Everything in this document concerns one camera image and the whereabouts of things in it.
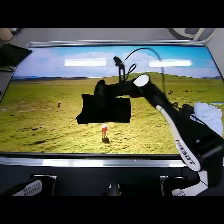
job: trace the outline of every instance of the grass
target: grass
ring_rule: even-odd
[[[160,88],[161,76],[150,73]],[[130,124],[109,123],[109,144],[101,124],[78,125],[81,94],[92,94],[99,79],[11,82],[0,104],[0,151],[44,153],[176,154],[163,116],[144,98],[131,99]],[[105,78],[107,84],[117,77]],[[166,75],[171,102],[223,102],[221,80]]]

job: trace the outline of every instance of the blue sky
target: blue sky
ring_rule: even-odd
[[[17,68],[15,77],[106,77],[118,75],[113,57],[121,60],[133,50],[146,46],[102,46],[102,47],[54,47],[33,48],[30,54]],[[150,46],[158,52],[162,60],[191,60],[191,66],[166,67],[166,74],[184,75],[195,78],[219,76],[216,65],[206,47],[186,46]],[[65,67],[65,59],[106,58],[107,65],[102,67]],[[149,50],[140,50],[132,54],[125,62],[126,70],[137,64],[134,72],[157,71],[151,68],[149,61],[158,60]]]

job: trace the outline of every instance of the screen bezel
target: screen bezel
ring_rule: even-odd
[[[30,42],[27,44],[27,48],[49,48],[49,47],[69,47],[69,46],[119,46],[119,45],[126,45],[126,46],[186,46],[186,47],[206,47],[215,62],[209,48],[205,46],[204,41],[188,41],[188,40],[164,40],[164,41],[124,41],[124,40],[78,40],[78,41],[50,41],[50,42]],[[223,75],[221,74],[216,62],[215,65],[224,80]],[[134,164],[136,161],[139,161],[140,163],[137,164],[137,167],[158,167],[158,164],[163,164],[165,167],[183,167],[185,166],[182,163],[181,157],[179,154],[85,154],[85,153],[58,153],[58,154],[53,154],[53,153],[23,153],[23,152],[0,152],[0,164],[8,164],[8,165],[32,165],[32,162],[30,164],[29,159],[31,161],[36,160],[34,162],[38,166],[41,166],[44,164],[44,160],[101,160],[104,161],[103,166],[108,166],[107,162],[105,161],[108,160],[113,160],[117,161],[113,163],[113,167],[116,166],[123,166],[122,161],[132,161],[130,164],[126,164],[127,166],[135,166]],[[52,162],[52,166],[57,166],[57,162]]]

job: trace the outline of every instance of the display screen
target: display screen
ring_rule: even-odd
[[[123,61],[140,47],[147,46],[30,48],[33,52],[17,67],[0,104],[0,151],[177,154],[165,118],[145,98],[131,98],[130,123],[77,123],[82,94],[93,94],[101,79],[118,83],[114,56]],[[133,53],[124,63],[126,71],[132,64],[137,66],[128,79],[144,73],[163,90],[163,67],[170,102],[191,109],[196,103],[212,108],[204,113],[223,137],[224,84],[208,49],[148,47],[161,60],[147,49]]]

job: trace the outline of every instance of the robotic arm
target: robotic arm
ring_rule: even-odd
[[[107,100],[123,95],[145,97],[165,117],[181,158],[190,169],[199,174],[198,184],[185,189],[175,189],[172,191],[173,196],[195,196],[208,187],[219,184],[224,151],[222,137],[207,125],[191,120],[174,108],[165,94],[150,81],[148,75],[140,75],[133,80],[112,85],[106,85],[104,80],[100,80],[95,87],[94,96],[91,97],[98,97],[97,102],[104,104]]]

